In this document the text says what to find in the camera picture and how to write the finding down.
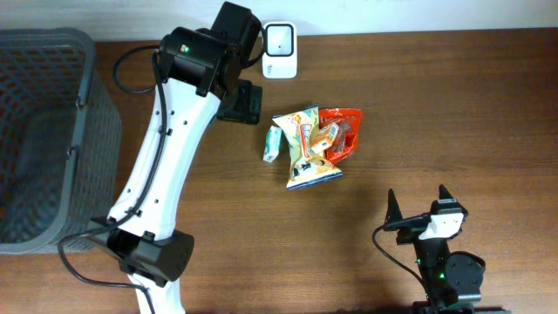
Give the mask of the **red candy packet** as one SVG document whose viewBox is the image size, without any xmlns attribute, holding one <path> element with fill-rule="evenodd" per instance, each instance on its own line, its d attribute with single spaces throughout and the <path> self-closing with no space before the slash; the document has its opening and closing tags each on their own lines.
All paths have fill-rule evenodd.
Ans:
<svg viewBox="0 0 558 314">
<path fill-rule="evenodd" d="M 357 151 L 358 131 L 363 111 L 357 108 L 331 108 L 319 110 L 319 126 L 331 123 L 339 126 L 337 137 L 332 146 L 325 151 L 325 157 L 333 164 L 351 157 Z"/>
</svg>

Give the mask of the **orange Kleenex tissue pack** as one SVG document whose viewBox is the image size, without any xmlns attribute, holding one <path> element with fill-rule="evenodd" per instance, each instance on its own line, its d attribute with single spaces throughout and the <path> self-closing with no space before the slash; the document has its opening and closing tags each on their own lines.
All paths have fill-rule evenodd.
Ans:
<svg viewBox="0 0 558 314">
<path fill-rule="evenodd" d="M 339 144 L 340 126 L 333 122 L 321 128 L 317 133 L 310 149 L 315 154 L 320 154 Z"/>
</svg>

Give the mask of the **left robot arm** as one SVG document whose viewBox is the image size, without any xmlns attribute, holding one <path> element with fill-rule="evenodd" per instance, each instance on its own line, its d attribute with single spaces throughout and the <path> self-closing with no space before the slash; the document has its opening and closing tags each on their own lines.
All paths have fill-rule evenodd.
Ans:
<svg viewBox="0 0 558 314">
<path fill-rule="evenodd" d="M 210 28 L 178 27 L 153 52 L 153 111 L 133 171 L 86 236 L 118 261 L 142 313 L 184 311 L 180 277 L 194 238 L 175 228 L 181 190 L 206 129 L 235 104 L 262 31 L 250 9 L 226 2 Z"/>
</svg>

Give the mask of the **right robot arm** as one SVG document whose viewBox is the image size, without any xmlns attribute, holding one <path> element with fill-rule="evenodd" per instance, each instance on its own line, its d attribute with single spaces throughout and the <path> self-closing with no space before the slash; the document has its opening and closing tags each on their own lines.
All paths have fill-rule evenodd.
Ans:
<svg viewBox="0 0 558 314">
<path fill-rule="evenodd" d="M 412 304 L 411 313 L 505 313 L 501 307 L 478 308 L 487 264 L 481 257 L 449 249 L 448 242 L 462 232 L 468 211 L 444 185 L 429 211 L 403 217 L 393 189 L 388 191 L 384 223 L 371 236 L 387 259 L 414 276 L 425 291 L 425 301 Z M 411 270 L 378 243 L 379 232 L 395 232 L 398 245 L 411 244 L 417 271 Z"/>
</svg>

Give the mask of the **yellow snack bag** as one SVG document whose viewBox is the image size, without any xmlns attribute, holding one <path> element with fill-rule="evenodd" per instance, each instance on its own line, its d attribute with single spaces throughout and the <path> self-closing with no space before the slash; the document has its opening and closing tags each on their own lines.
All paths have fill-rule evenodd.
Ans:
<svg viewBox="0 0 558 314">
<path fill-rule="evenodd" d="M 343 176 L 341 169 L 311 149 L 319 131 L 318 103 L 298 112 L 275 115 L 272 120 L 282 129 L 289 144 L 288 190 L 315 186 Z"/>
</svg>

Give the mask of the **green Kleenex tissue pack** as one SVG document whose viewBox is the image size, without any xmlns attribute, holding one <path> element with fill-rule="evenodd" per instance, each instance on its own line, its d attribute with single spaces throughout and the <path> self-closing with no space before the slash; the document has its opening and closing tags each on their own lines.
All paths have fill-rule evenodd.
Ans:
<svg viewBox="0 0 558 314">
<path fill-rule="evenodd" d="M 268 163 L 273 162 L 281 149 L 282 129 L 271 126 L 266 134 L 266 142 L 262 159 Z"/>
</svg>

